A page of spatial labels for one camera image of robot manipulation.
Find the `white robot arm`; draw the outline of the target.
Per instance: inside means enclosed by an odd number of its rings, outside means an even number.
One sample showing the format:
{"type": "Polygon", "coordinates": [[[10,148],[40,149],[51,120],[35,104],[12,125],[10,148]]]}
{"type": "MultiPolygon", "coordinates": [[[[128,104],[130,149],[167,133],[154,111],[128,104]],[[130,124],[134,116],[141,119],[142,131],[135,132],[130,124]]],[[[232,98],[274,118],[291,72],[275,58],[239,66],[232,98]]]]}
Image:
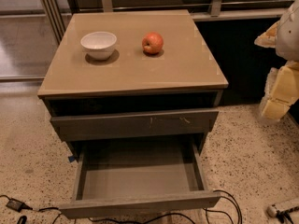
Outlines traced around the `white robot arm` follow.
{"type": "Polygon", "coordinates": [[[299,0],[258,36],[254,44],[272,48],[277,56],[286,60],[279,69],[270,69],[260,103],[262,118],[279,121],[299,100],[299,0]]]}

